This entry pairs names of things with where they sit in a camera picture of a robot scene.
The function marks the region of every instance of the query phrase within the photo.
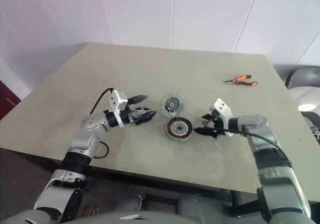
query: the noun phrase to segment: floor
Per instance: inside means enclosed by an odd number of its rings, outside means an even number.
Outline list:
[[[25,160],[20,155],[9,150],[0,149],[0,220],[4,220],[23,210],[32,209],[34,202],[43,190],[51,172]],[[178,199],[182,193],[145,187],[142,185],[127,184],[107,179],[91,178],[90,189],[83,191],[83,199],[78,212],[78,218],[82,216],[86,205],[98,206],[99,213],[112,212],[121,199],[128,195],[155,195],[171,199]],[[201,197],[208,203],[205,208],[208,223],[213,224],[245,224],[265,223],[260,214],[243,218],[229,217],[226,212],[227,203]],[[247,201],[256,198],[248,195]],[[149,211],[161,211],[175,213],[176,207],[160,202],[147,202]]]

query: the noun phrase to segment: orange pliers handle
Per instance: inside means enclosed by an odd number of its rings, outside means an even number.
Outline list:
[[[251,78],[251,75],[243,75],[243,76],[236,77],[235,81],[236,82],[241,82],[241,81],[243,81],[245,79],[249,79],[249,78]]]
[[[255,87],[258,85],[257,81],[252,81],[252,82],[244,81],[245,79],[249,79],[249,78],[251,78],[251,75],[242,75],[242,76],[236,77],[233,80],[227,80],[225,81],[225,83],[234,83],[236,85],[246,85],[246,86],[252,86],[252,87]]]

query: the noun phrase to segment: silver robot arm segment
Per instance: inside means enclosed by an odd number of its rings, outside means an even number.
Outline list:
[[[260,212],[263,219],[269,223],[279,213],[287,213],[284,217],[296,214],[311,217],[310,206],[306,199],[291,162],[282,152],[267,119],[260,115],[240,116],[231,118],[229,129],[243,131],[262,136],[275,145],[251,135],[245,135],[253,153],[261,188],[257,190]]]
[[[93,113],[82,119],[71,147],[67,150],[59,169],[53,172],[36,200],[33,210],[12,216],[4,220],[4,224],[25,224],[26,222],[52,224],[74,220],[82,200],[80,188],[85,184],[90,162],[95,158],[102,136],[117,126],[123,127],[125,124],[133,123],[139,125],[148,122],[156,114],[156,111],[146,107],[131,109],[130,105],[142,102],[147,98],[146,95],[127,99],[122,92],[113,88],[108,90],[111,90],[110,110]]]

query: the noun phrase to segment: gray tabletop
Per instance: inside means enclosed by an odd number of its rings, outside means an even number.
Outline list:
[[[223,83],[245,74],[259,85]],[[159,112],[148,123],[116,127],[103,136],[110,153],[94,159],[93,166],[255,193],[258,170],[246,138],[235,134],[215,140],[193,133],[190,141],[177,143],[165,134],[168,118],[160,101],[166,93],[183,95],[180,116],[194,127],[221,98],[235,117],[268,119],[306,197],[320,201],[319,144],[264,55],[89,43],[1,121],[1,147],[62,160],[81,119],[110,87],[127,97],[148,95],[143,105]],[[107,108],[108,97],[97,110]]]

